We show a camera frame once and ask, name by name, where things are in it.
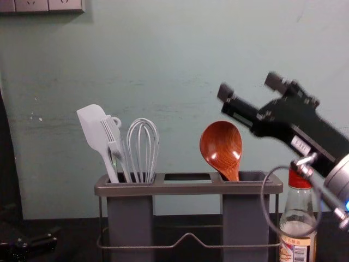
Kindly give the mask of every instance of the glass bottle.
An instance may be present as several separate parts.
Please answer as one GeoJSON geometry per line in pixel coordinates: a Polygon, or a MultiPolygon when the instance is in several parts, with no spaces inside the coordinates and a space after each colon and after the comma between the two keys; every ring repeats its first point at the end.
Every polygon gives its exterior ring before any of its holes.
{"type": "MultiPolygon", "coordinates": [[[[312,210],[311,184],[293,170],[288,174],[289,191],[280,229],[289,234],[301,234],[315,224],[312,210]]],[[[281,235],[280,262],[315,262],[316,231],[305,237],[281,235]]]]}

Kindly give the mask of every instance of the white spatula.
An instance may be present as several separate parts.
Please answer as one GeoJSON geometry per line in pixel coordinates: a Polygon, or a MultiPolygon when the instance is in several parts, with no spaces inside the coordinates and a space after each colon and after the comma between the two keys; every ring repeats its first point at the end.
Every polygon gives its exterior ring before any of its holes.
{"type": "Polygon", "coordinates": [[[108,137],[100,120],[105,118],[104,110],[98,105],[88,105],[77,110],[83,133],[89,146],[103,158],[110,182],[119,183],[109,154],[108,137]]]}

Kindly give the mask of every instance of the whisk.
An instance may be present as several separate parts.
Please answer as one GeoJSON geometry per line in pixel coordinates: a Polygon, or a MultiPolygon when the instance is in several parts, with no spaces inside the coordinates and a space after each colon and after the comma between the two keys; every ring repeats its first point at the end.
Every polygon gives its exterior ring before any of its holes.
{"type": "Polygon", "coordinates": [[[136,182],[151,182],[155,174],[160,144],[156,125],[146,118],[138,118],[131,124],[126,140],[130,165],[136,182]],[[141,146],[142,138],[146,142],[145,152],[141,146]],[[134,140],[137,163],[134,161],[132,140],[134,140]]]}

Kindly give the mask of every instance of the white fork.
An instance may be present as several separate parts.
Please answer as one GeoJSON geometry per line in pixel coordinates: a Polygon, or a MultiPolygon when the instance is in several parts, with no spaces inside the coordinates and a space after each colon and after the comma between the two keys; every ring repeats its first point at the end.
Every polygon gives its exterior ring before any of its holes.
{"type": "Polygon", "coordinates": [[[101,120],[101,123],[105,129],[105,132],[108,136],[108,146],[111,153],[119,159],[121,163],[121,167],[124,171],[124,176],[127,183],[132,183],[131,176],[127,170],[125,165],[125,154],[123,143],[121,140],[120,130],[115,124],[113,118],[110,115],[107,115],[105,118],[101,120]]]}

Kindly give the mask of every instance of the bottle label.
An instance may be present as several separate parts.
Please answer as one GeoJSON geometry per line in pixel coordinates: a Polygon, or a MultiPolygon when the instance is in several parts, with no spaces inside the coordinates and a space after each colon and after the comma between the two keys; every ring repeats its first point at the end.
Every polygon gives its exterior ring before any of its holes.
{"type": "Polygon", "coordinates": [[[311,238],[293,239],[281,236],[280,262],[315,262],[311,238]]]}

